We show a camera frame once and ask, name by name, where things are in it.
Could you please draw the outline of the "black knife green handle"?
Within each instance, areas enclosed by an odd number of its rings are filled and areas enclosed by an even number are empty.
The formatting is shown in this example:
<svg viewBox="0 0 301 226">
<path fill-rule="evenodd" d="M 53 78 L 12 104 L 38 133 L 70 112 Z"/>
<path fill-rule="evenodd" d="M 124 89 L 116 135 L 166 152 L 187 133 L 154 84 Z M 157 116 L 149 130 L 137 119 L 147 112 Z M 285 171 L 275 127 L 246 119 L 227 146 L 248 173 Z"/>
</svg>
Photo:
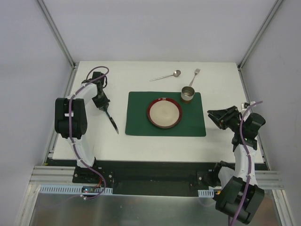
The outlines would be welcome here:
<svg viewBox="0 0 301 226">
<path fill-rule="evenodd" d="M 110 116 L 110 114 L 108 113 L 107 110 L 105 110 L 104 112 L 106 113 L 107 117 L 109 118 L 111 124 L 113 125 L 113 127 L 114 127 L 114 129 L 115 129 L 115 131 L 116 131 L 116 133 L 119 134 L 119 130 L 118 130 L 118 127 L 117 127 L 117 125 L 116 125 L 114 119 Z"/>
</svg>

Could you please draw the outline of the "dark green placemat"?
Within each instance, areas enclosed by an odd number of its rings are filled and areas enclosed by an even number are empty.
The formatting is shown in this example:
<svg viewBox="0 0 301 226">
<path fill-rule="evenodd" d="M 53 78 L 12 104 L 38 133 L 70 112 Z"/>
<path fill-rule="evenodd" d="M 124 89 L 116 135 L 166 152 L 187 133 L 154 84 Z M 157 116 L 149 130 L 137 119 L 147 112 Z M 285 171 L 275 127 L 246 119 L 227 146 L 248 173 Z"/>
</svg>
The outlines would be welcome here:
<svg viewBox="0 0 301 226">
<path fill-rule="evenodd" d="M 188 104 L 180 92 L 129 92 L 125 133 L 131 136 L 205 137 L 201 94 Z"/>
</svg>

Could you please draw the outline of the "steel cup brown base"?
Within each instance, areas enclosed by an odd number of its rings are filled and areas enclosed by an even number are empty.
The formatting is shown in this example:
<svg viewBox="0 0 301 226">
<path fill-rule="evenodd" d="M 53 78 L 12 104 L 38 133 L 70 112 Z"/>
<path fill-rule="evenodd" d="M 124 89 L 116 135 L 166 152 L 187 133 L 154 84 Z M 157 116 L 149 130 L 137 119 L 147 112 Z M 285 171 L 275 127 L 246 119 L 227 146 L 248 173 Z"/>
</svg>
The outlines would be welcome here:
<svg viewBox="0 0 301 226">
<path fill-rule="evenodd" d="M 195 94 L 195 90 L 193 87 L 191 86 L 183 87 L 181 90 L 181 101 L 183 103 L 189 104 L 192 101 L 194 94 Z"/>
</svg>

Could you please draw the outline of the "red rimmed beige plate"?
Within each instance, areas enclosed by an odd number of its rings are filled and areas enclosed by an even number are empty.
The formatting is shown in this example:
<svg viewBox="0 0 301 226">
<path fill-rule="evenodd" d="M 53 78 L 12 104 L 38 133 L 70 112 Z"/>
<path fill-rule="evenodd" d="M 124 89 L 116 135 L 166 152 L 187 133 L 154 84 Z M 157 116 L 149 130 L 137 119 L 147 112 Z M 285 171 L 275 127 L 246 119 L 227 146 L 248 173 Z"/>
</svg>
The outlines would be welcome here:
<svg viewBox="0 0 301 226">
<path fill-rule="evenodd" d="M 149 104 L 147 118 L 158 128 L 170 129 L 181 121 L 182 108 L 171 98 L 158 98 Z"/>
</svg>

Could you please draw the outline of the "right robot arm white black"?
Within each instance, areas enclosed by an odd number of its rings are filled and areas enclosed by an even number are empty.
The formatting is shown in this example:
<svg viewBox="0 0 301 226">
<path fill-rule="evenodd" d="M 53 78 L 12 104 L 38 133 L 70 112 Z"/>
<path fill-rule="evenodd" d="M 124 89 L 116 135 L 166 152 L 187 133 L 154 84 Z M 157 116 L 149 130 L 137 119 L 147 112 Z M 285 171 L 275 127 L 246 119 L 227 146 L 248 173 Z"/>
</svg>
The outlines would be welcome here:
<svg viewBox="0 0 301 226">
<path fill-rule="evenodd" d="M 215 208 L 228 216 L 228 225 L 237 221 L 247 225 L 253 219 L 264 198 L 264 190 L 258 187 L 255 177 L 255 157 L 257 154 L 257 135 L 266 120 L 250 110 L 257 102 L 244 103 L 243 111 L 236 106 L 222 110 L 209 110 L 208 116 L 215 125 L 230 129 L 235 165 L 221 161 L 213 171 L 204 176 L 204 183 L 211 187 L 221 186 L 218 195 L 214 196 Z"/>
</svg>

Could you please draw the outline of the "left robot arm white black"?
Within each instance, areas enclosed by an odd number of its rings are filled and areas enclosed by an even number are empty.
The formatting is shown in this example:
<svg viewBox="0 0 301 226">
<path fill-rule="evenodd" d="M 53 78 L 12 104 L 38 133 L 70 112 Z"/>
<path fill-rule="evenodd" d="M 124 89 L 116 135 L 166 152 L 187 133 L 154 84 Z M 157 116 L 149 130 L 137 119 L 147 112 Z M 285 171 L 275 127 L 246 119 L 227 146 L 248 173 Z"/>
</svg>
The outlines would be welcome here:
<svg viewBox="0 0 301 226">
<path fill-rule="evenodd" d="M 89 183 L 95 183 L 100 173 L 92 167 L 95 155 L 86 136 L 86 105 L 92 102 L 96 109 L 107 112 L 110 100 L 103 90 L 106 86 L 107 76 L 102 72 L 94 72 L 91 79 L 82 81 L 79 90 L 74 94 L 55 101 L 55 131 L 69 143 L 77 165 L 86 168 L 83 178 Z"/>
</svg>

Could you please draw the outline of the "silver fork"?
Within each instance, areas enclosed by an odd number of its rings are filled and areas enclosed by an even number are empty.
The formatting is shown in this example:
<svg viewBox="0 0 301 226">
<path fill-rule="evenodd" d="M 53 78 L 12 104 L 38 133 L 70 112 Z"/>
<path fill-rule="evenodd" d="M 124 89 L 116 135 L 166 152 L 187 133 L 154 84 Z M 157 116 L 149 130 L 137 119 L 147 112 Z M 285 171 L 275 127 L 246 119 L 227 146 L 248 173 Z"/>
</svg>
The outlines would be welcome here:
<svg viewBox="0 0 301 226">
<path fill-rule="evenodd" d="M 192 78 L 191 82 L 189 83 L 189 87 L 191 87 L 191 86 L 192 86 L 192 84 L 193 84 L 193 82 L 194 82 L 194 80 L 195 80 L 196 76 L 197 76 L 199 73 L 200 73 L 200 69 L 199 69 L 199 68 L 197 68 L 197 69 L 194 71 L 194 76 L 193 76 L 193 78 Z"/>
</svg>

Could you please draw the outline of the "silver spoon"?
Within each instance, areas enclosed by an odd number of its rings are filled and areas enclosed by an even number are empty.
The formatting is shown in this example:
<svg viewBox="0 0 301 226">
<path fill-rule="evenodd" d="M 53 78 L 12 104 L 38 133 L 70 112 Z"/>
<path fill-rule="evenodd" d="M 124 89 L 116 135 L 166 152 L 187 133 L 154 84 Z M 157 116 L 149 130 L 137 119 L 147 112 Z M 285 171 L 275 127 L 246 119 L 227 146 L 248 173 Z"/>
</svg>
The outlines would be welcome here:
<svg viewBox="0 0 301 226">
<path fill-rule="evenodd" d="M 181 71 L 180 70 L 176 70 L 174 71 L 171 75 L 166 75 L 166 76 L 162 76 L 162 77 L 158 77 L 158 78 L 155 78 L 155 79 L 151 79 L 150 81 L 157 81 L 157 80 L 160 80 L 160 79 L 165 79 L 165 78 L 168 78 L 168 77 L 179 77 L 181 75 Z"/>
</svg>

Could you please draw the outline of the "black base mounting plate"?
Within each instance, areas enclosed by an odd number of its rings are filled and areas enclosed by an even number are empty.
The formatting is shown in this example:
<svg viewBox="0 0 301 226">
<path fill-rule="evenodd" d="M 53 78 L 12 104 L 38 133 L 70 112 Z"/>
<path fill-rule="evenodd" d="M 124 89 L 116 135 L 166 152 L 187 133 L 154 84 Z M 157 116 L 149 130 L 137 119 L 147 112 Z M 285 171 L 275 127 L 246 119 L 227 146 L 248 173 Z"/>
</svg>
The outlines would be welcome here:
<svg viewBox="0 0 301 226">
<path fill-rule="evenodd" d="M 113 194 L 197 197 L 199 190 L 219 185 L 214 170 L 234 169 L 233 163 L 96 161 L 91 170 L 76 167 L 73 183 L 97 184 L 113 189 Z"/>
</svg>

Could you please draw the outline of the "right aluminium frame post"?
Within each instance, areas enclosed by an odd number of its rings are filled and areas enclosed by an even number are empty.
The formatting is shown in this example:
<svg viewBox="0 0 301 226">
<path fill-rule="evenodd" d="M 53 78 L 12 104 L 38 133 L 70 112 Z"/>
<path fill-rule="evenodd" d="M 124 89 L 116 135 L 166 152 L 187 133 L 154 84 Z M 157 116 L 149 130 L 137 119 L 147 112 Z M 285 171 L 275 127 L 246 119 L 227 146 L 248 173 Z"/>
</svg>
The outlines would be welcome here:
<svg viewBox="0 0 301 226">
<path fill-rule="evenodd" d="M 282 7 L 284 2 L 285 2 L 285 0 L 276 0 L 273 3 L 273 5 L 272 5 L 271 9 L 269 10 L 267 16 L 263 20 L 259 30 L 257 31 L 256 35 L 252 39 L 252 41 L 251 41 L 246 53 L 244 54 L 242 60 L 238 64 L 238 70 L 239 71 L 241 71 L 243 69 L 243 67 L 245 66 L 245 64 L 247 63 L 249 57 L 251 56 L 251 54 L 255 50 L 256 46 L 259 44 L 261 38 L 264 36 L 264 34 L 267 31 L 269 25 L 272 23 L 273 19 L 275 18 L 276 14 L 280 10 L 280 8 Z"/>
</svg>

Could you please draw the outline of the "aluminium frame post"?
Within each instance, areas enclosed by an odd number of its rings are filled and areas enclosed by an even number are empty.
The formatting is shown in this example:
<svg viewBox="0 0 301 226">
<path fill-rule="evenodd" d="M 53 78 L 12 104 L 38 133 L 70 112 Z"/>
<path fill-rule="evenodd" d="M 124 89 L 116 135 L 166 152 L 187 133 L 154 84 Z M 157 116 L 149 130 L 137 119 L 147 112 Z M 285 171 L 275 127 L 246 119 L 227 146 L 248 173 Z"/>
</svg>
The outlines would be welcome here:
<svg viewBox="0 0 301 226">
<path fill-rule="evenodd" d="M 65 44 L 63 37 L 61 36 L 61 34 L 55 24 L 55 21 L 50 13 L 48 7 L 45 4 L 45 1 L 44 0 L 36 0 L 35 2 L 37 3 L 39 9 L 41 10 L 52 34 L 53 34 L 53 37 L 55 38 L 58 46 L 60 47 L 64 57 L 67 60 L 68 64 L 70 65 L 70 67 L 72 69 L 74 69 L 76 66 L 76 62 L 74 61 L 73 57 L 71 56 L 71 54 L 67 48 L 67 45 Z"/>
<path fill-rule="evenodd" d="M 264 36 L 264 34 L 267 31 L 269 25 L 272 23 L 273 19 L 275 18 L 276 14 L 280 10 L 280 8 L 282 7 L 284 2 L 285 2 L 285 0 L 276 0 L 273 3 L 273 5 L 272 5 L 271 9 L 269 10 L 267 16 L 263 20 L 259 30 L 257 31 L 256 35 L 252 39 L 252 41 L 251 41 L 246 53 L 244 54 L 242 60 L 238 64 L 238 70 L 239 71 L 241 71 L 243 69 L 243 67 L 245 66 L 245 64 L 247 63 L 249 57 L 251 56 L 251 54 L 255 50 L 256 46 L 259 44 L 261 38 Z"/>
</svg>

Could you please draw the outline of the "left aluminium frame post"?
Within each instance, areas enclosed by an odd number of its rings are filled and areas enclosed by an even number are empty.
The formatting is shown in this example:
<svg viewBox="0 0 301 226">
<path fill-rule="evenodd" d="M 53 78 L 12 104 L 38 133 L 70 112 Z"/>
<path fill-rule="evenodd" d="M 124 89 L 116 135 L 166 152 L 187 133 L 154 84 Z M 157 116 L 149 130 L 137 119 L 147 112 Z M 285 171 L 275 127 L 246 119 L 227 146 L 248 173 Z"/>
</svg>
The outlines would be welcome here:
<svg viewBox="0 0 301 226">
<path fill-rule="evenodd" d="M 72 69 L 74 69 L 76 66 L 76 62 L 74 61 L 73 57 L 71 56 L 71 54 L 67 48 L 67 45 L 65 44 L 63 37 L 61 36 L 61 34 L 55 24 L 55 21 L 50 13 L 48 7 L 45 4 L 45 1 L 44 0 L 36 0 L 35 2 L 37 3 L 39 9 L 41 10 L 52 34 L 53 34 L 53 37 L 55 38 L 58 46 L 60 47 L 64 57 L 67 60 L 68 64 L 70 65 L 70 67 Z"/>
</svg>

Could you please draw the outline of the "front aluminium rail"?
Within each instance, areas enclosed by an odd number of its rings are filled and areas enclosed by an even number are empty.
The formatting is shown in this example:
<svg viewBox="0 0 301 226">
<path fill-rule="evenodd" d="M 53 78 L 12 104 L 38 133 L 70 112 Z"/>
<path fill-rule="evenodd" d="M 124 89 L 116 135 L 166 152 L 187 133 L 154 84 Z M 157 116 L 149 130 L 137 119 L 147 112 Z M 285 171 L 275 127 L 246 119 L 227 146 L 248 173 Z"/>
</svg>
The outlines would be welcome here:
<svg viewBox="0 0 301 226">
<path fill-rule="evenodd" d="M 36 185 L 74 185 L 72 182 L 75 168 L 68 166 L 35 166 L 30 184 Z M 265 190 L 283 190 L 284 184 L 277 171 L 257 170 L 258 186 Z"/>
</svg>

